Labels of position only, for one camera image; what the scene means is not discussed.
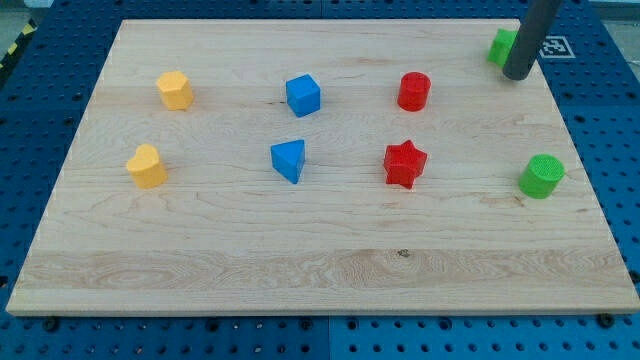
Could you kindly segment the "grey cylindrical robot arm rod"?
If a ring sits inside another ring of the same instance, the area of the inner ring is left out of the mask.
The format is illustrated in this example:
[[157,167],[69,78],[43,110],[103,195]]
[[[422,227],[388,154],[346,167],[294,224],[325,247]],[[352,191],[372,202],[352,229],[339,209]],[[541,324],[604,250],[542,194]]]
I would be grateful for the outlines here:
[[505,77],[514,81],[528,77],[561,4],[562,0],[532,2],[503,66]]

